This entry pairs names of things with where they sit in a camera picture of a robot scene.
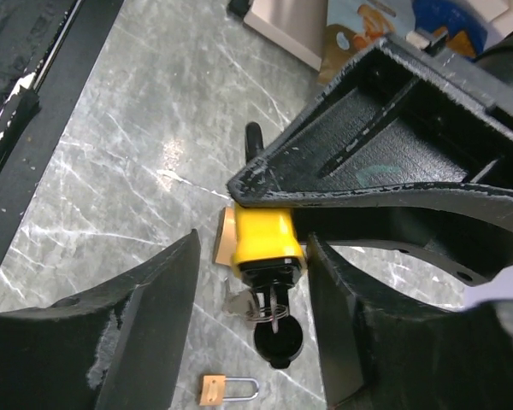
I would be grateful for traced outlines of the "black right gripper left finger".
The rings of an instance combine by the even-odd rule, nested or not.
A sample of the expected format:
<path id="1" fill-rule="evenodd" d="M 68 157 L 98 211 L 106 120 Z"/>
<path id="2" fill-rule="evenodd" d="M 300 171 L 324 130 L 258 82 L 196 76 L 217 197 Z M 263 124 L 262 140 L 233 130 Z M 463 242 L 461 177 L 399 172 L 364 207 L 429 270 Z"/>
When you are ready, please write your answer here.
<path id="1" fill-rule="evenodd" d="M 0 313 L 0 409 L 167 409 L 198 281 L 195 231 L 46 308 Z"/>

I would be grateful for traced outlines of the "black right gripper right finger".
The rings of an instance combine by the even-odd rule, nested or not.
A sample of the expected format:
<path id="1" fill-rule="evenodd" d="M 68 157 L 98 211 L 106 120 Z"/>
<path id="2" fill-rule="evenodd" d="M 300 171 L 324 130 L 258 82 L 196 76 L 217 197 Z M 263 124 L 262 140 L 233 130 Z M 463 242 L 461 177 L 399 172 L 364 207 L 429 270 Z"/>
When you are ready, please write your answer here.
<path id="1" fill-rule="evenodd" d="M 331 409 L 513 409 L 513 300 L 449 311 L 404 295 L 316 235 L 307 243 Z"/>

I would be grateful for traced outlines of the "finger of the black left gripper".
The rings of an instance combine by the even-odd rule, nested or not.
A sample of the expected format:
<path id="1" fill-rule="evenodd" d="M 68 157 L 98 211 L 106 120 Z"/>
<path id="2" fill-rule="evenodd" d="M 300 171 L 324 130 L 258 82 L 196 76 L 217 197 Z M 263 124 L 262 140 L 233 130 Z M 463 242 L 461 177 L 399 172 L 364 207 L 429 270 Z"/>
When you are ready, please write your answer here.
<path id="1" fill-rule="evenodd" d="M 465 284 L 513 266 L 513 190 L 475 183 L 397 184 L 303 192 L 292 204 L 297 231 L 334 244 L 396 249 Z"/>
<path id="2" fill-rule="evenodd" d="M 357 53 L 227 188 L 245 206 L 384 190 L 513 193 L 513 51 L 469 62 L 397 36 Z"/>

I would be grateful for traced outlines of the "small brass padlock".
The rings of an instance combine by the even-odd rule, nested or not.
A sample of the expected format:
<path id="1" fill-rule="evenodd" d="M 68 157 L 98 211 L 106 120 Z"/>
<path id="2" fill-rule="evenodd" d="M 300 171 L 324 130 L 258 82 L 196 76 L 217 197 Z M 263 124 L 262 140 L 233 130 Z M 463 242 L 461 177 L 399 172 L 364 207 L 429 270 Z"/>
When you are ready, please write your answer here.
<path id="1" fill-rule="evenodd" d="M 249 395 L 227 395 L 229 384 L 249 384 Z M 224 374 L 204 374 L 198 399 L 200 407 L 216 407 L 229 402 L 246 402 L 255 400 L 260 393 L 260 384 L 255 378 L 229 377 Z"/>

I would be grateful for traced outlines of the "yellow padlock keys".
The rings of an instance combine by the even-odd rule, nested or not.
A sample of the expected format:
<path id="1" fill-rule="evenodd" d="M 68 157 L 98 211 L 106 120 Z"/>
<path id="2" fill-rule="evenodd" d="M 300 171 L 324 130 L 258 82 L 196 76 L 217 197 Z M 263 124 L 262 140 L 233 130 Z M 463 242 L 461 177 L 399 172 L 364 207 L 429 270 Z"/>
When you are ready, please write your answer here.
<path id="1" fill-rule="evenodd" d="M 279 329 L 279 320 L 289 315 L 289 309 L 285 305 L 273 302 L 270 307 L 265 307 L 259 301 L 257 294 L 250 289 L 232 292 L 230 281 L 226 278 L 224 284 L 224 299 L 222 311 L 227 316 L 240 318 L 245 326 L 254 331 L 257 324 L 271 323 L 273 329 Z"/>

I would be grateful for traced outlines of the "yellow padlock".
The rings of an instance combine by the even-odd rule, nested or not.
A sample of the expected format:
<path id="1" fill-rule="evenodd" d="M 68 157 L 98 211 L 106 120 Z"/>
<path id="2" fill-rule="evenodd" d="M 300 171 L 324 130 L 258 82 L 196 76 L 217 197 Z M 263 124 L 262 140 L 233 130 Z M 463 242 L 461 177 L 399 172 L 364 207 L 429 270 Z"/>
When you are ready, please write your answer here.
<path id="1" fill-rule="evenodd" d="M 234 274 L 253 290 L 266 308 L 285 305 L 289 315 L 275 331 L 271 323 L 253 331 L 256 351 L 276 370 L 287 369 L 300 355 L 304 335 L 292 316 L 289 291 L 306 272 L 304 251 L 288 208 L 247 208 L 234 204 L 237 244 L 232 257 Z"/>

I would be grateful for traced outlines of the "large brass padlock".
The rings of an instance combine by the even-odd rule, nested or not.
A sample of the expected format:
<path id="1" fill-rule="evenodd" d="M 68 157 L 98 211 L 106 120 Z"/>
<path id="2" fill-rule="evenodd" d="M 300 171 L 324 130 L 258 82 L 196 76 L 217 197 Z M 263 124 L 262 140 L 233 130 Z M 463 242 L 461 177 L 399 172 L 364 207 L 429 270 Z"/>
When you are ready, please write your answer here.
<path id="1" fill-rule="evenodd" d="M 219 213 L 213 248 L 213 262 L 217 265 L 230 267 L 236 244 L 237 235 L 234 209 L 224 207 Z"/>

